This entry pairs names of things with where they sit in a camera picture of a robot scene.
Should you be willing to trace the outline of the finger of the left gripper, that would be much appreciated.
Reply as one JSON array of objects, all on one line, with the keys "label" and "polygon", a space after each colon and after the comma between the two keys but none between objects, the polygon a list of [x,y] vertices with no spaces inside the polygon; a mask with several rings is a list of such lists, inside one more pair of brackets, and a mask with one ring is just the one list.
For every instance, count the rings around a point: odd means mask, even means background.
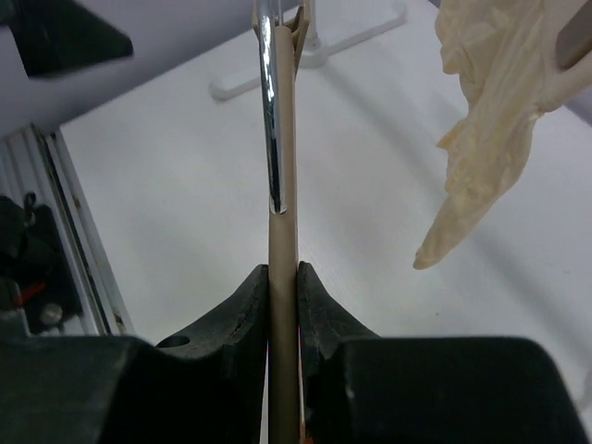
[{"label": "finger of the left gripper", "polygon": [[32,79],[67,76],[134,55],[130,37],[76,1],[3,1],[24,70]]}]

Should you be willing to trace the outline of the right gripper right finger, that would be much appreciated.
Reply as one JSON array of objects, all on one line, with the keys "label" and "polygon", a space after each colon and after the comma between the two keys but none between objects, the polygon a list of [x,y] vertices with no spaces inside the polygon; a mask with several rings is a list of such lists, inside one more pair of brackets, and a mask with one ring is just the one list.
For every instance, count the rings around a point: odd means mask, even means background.
[{"label": "right gripper right finger", "polygon": [[547,352],[516,337],[383,338],[297,276],[305,434],[314,443],[586,443]]}]

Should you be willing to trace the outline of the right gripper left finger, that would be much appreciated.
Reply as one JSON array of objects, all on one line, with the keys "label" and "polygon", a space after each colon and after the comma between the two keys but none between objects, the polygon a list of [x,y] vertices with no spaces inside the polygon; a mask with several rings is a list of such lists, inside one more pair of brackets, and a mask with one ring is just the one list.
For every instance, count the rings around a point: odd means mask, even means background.
[{"label": "right gripper left finger", "polygon": [[1,315],[5,443],[256,443],[268,270],[152,345],[132,336],[31,336]]}]

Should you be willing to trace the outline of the wooden clip hanger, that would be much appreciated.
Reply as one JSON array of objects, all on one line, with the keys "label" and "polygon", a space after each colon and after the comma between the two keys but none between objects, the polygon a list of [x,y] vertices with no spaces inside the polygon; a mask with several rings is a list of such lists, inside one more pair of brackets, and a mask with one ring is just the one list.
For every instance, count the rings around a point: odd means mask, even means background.
[{"label": "wooden clip hanger", "polygon": [[258,39],[269,188],[268,218],[268,440],[305,439],[297,273],[298,204],[295,80],[310,23],[308,2],[285,19],[278,1],[257,1]]},{"label": "wooden clip hanger", "polygon": [[591,3],[545,1],[540,110],[558,109],[591,85]]}]

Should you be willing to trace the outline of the beige underwear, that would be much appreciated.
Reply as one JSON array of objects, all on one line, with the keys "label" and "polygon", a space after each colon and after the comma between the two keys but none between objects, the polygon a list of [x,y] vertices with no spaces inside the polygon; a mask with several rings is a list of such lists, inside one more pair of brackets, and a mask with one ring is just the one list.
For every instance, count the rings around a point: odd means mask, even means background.
[{"label": "beige underwear", "polygon": [[444,1],[435,21],[442,69],[468,111],[437,146],[448,155],[447,196],[415,254],[427,269],[462,242],[520,178],[534,126],[560,107],[552,40],[569,1]]}]

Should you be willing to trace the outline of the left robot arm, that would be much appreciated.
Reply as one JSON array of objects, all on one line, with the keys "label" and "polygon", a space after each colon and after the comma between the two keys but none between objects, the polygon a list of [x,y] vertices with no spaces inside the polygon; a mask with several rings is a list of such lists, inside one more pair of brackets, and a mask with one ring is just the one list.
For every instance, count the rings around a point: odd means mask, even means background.
[{"label": "left robot arm", "polygon": [[[4,1],[28,78],[60,80],[133,54],[130,37],[78,1]],[[29,123],[1,138],[1,311],[32,335],[124,332],[95,258],[59,131]]]}]

